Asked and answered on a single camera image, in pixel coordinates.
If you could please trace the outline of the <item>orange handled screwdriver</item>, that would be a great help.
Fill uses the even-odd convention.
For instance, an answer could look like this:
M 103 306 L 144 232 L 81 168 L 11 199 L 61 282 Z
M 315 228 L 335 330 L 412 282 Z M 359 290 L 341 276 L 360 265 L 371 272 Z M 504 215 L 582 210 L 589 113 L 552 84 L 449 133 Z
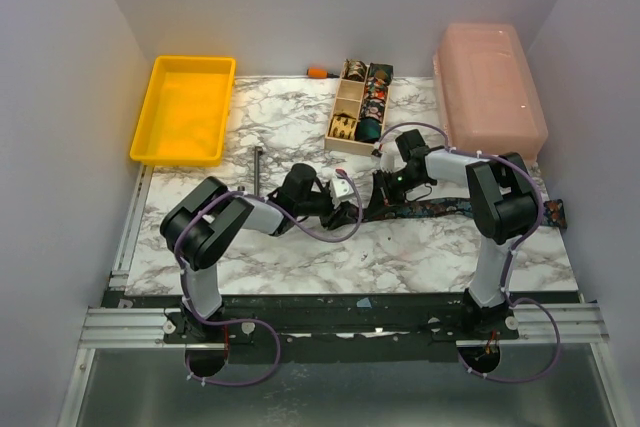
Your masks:
M 340 77 L 339 74 L 317 67 L 309 67 L 306 75 L 312 79 L 338 79 Z

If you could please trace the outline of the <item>yellow plastic tray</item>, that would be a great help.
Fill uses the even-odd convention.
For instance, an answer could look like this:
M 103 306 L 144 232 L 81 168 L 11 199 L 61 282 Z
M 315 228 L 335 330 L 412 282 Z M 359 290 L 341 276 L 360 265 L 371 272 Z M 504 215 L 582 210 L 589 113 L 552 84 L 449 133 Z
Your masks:
M 149 166 L 219 165 L 235 73 L 236 60 L 230 57 L 157 57 L 130 158 Z

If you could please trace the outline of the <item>dark rose print rolled tie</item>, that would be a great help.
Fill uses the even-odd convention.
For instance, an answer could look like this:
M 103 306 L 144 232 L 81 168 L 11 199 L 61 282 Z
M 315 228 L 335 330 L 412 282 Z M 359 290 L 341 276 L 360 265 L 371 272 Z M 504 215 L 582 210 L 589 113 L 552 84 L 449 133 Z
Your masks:
M 373 119 L 381 123 L 384 119 L 386 101 L 380 98 L 367 98 L 363 100 L 360 109 L 361 119 Z

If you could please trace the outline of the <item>metal rod tool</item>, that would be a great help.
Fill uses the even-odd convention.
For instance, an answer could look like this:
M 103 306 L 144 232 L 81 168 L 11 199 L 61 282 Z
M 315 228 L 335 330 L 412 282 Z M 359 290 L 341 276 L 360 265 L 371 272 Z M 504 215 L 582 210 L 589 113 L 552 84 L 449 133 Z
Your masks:
M 256 196 L 260 195 L 260 161 L 264 151 L 261 146 L 255 146 L 253 150 L 253 160 L 254 160 L 254 168 L 253 168 L 253 193 Z

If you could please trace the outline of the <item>pink plastic storage box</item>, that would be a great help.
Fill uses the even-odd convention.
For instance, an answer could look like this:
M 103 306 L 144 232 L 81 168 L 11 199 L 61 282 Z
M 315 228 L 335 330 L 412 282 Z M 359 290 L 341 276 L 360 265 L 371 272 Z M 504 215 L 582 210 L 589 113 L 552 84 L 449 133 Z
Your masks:
M 452 23 L 433 56 L 439 119 L 466 152 L 537 162 L 548 129 L 527 59 L 510 24 Z

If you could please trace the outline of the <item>cream brown rolled tie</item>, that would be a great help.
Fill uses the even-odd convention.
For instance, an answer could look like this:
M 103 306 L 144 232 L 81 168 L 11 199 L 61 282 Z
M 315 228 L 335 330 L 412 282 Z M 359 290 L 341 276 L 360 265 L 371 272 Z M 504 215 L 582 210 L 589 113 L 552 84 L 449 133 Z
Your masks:
M 364 82 L 367 71 L 368 67 L 364 62 L 347 59 L 345 61 L 342 78 L 355 82 Z

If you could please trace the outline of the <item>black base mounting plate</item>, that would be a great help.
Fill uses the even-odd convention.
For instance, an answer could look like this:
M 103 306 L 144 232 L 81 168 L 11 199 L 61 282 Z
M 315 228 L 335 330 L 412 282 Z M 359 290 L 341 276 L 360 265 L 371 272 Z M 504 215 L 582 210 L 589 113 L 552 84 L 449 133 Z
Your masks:
M 263 364 L 392 361 L 454 362 L 458 348 L 493 348 L 518 337 L 501 307 L 472 325 L 454 294 L 226 295 L 202 325 L 185 308 L 168 310 L 164 341 L 198 360 Z

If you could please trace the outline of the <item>green yellow rolled tie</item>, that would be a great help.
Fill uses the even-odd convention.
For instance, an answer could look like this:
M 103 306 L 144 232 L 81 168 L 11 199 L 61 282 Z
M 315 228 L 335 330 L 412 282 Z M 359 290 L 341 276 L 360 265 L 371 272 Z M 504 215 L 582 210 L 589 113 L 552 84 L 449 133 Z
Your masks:
M 394 77 L 394 67 L 390 64 L 371 63 L 369 65 L 368 77 L 390 84 Z

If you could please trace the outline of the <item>aluminium extrusion rail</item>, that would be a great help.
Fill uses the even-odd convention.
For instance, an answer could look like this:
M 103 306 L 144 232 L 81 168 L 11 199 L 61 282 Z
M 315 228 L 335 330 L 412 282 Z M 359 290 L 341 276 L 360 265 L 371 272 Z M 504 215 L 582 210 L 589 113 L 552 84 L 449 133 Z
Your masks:
M 610 339 L 603 315 L 593 303 L 548 304 L 548 310 L 533 305 L 520 305 L 510 322 L 517 329 L 507 331 L 498 340 L 499 345 L 605 343 Z M 90 309 L 81 330 L 80 346 L 84 349 L 190 349 L 221 350 L 221 342 L 190 340 L 180 334 L 175 342 L 165 339 L 177 331 L 169 325 L 168 316 L 179 310 L 143 309 Z

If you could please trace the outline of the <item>navy floral necktie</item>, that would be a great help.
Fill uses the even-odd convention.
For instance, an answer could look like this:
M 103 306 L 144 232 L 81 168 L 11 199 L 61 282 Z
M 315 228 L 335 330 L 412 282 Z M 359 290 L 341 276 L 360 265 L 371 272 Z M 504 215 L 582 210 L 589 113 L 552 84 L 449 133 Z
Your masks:
M 364 213 L 362 222 L 370 223 L 394 219 L 438 218 L 462 215 L 473 218 L 469 199 L 458 197 L 434 198 L 410 201 L 401 205 L 383 206 L 378 210 L 369 209 Z M 542 226 L 565 230 L 568 227 L 564 204 L 561 199 L 544 202 Z

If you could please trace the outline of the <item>dark green rolled tie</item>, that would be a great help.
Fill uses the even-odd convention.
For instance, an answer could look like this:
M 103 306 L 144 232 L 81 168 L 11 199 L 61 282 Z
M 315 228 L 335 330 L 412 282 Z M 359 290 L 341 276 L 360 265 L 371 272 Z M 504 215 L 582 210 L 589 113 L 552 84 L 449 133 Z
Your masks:
M 381 123 L 373 118 L 361 119 L 355 130 L 354 139 L 357 142 L 374 144 L 380 139 L 382 133 Z

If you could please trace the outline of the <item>yellow beetle print rolled tie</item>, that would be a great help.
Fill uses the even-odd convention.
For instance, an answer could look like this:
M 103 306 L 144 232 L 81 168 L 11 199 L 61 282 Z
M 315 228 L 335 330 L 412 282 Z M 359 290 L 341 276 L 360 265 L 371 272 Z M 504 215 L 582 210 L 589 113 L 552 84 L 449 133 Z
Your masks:
M 342 140 L 355 140 L 358 120 L 350 115 L 341 113 L 331 119 L 328 136 Z

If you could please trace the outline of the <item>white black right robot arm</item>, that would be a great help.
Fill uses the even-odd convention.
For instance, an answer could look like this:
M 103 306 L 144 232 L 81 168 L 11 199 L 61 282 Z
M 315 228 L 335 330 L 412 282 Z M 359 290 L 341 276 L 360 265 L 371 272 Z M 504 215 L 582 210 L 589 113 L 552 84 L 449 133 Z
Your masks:
M 364 218 L 373 220 L 407 208 L 406 194 L 440 181 L 465 185 L 471 214 L 481 234 L 477 266 L 462 300 L 460 326 L 480 339 L 496 327 L 496 316 L 508 309 L 508 283 L 515 253 L 542 222 L 544 202 L 517 153 L 493 156 L 429 147 L 421 133 L 409 130 L 395 139 L 405 166 L 373 174 L 373 190 Z

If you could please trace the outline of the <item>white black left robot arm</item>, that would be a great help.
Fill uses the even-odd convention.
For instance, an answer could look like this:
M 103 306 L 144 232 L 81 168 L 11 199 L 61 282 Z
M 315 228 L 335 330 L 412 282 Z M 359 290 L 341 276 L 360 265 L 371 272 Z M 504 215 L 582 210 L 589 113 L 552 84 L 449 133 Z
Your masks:
M 302 224 L 303 217 L 329 216 L 349 199 L 356 200 L 353 229 L 341 237 L 326 237 Z M 232 191 L 210 176 L 162 220 L 160 234 L 180 268 L 182 303 L 191 314 L 187 329 L 201 342 L 214 340 L 225 323 L 217 263 L 238 233 L 245 229 L 279 237 L 296 226 L 325 243 L 340 243 L 359 229 L 364 218 L 361 195 L 342 169 L 323 185 L 308 164 L 296 163 L 282 184 L 265 197 Z

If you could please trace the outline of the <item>red floral rolled tie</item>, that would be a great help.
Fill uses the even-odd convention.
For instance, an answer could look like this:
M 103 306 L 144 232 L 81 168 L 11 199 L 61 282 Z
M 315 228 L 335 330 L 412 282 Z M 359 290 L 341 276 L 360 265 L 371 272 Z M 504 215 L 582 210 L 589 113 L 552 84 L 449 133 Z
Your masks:
M 377 77 L 369 77 L 365 84 L 364 99 L 376 99 L 385 102 L 388 98 L 389 84 Z

